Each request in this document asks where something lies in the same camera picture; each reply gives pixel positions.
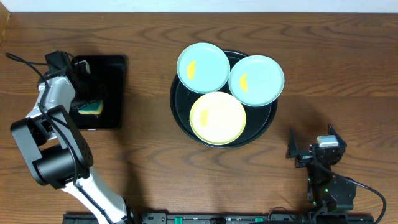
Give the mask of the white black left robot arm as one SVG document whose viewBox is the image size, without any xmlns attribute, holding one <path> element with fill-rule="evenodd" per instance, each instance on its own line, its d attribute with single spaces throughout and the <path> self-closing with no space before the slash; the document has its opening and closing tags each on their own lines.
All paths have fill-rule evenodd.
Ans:
<svg viewBox="0 0 398 224">
<path fill-rule="evenodd" d="M 54 51 L 39 73 L 32 111 L 11 124 L 11 134 L 34 180 L 77 198 L 91 218 L 76 223 L 133 223 L 134 214 L 93 167 L 82 131 L 121 125 L 127 62 L 123 55 L 73 56 Z"/>
</svg>

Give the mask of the green yellow sponge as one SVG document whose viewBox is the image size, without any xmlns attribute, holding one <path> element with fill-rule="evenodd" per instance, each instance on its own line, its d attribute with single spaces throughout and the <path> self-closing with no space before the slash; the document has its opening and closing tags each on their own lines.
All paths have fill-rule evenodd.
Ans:
<svg viewBox="0 0 398 224">
<path fill-rule="evenodd" d="M 99 115 L 103 111 L 103 100 L 93 101 L 78 110 L 83 115 Z"/>
</svg>

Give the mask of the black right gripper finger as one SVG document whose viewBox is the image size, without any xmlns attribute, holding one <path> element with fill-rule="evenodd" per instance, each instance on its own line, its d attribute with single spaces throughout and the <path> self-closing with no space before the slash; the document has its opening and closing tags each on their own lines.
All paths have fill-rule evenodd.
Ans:
<svg viewBox="0 0 398 224">
<path fill-rule="evenodd" d="M 295 157 L 297 157 L 297 154 L 298 154 L 298 149 L 297 149 L 297 144 L 296 144 L 296 140 L 295 140 L 295 134 L 294 134 L 294 130 L 291 129 L 290 134 L 289 134 L 289 143 L 287 146 L 286 158 L 287 159 L 295 158 Z"/>
<path fill-rule="evenodd" d="M 344 140 L 337 134 L 337 132 L 335 131 L 334 127 L 331 124 L 328 124 L 328 134 L 333 135 L 336 138 L 339 146 L 346 146 Z"/>
</svg>

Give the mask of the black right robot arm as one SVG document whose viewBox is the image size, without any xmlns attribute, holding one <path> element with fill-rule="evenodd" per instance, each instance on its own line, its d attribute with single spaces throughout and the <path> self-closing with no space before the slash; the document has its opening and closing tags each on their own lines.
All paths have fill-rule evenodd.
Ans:
<svg viewBox="0 0 398 224">
<path fill-rule="evenodd" d="M 286 157 L 295 160 L 296 168 L 306 168 L 308 172 L 307 198 L 314 204 L 310 212 L 313 221 L 319 215 L 344 215 L 354 209 L 356 185 L 351 179 L 334 176 L 331 171 L 331 166 L 342 159 L 346 147 L 330 124 L 328 135 L 317 137 L 317 142 L 307 151 L 298 148 L 295 134 L 290 131 Z"/>
</svg>

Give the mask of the yellow plate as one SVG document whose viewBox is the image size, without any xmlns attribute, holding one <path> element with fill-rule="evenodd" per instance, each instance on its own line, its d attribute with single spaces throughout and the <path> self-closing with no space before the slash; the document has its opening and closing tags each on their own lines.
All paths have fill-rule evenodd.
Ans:
<svg viewBox="0 0 398 224">
<path fill-rule="evenodd" d="M 246 126 L 246 112 L 234 96 L 216 91 L 199 97 L 190 109 L 190 127 L 205 143 L 221 146 L 236 140 Z"/>
</svg>

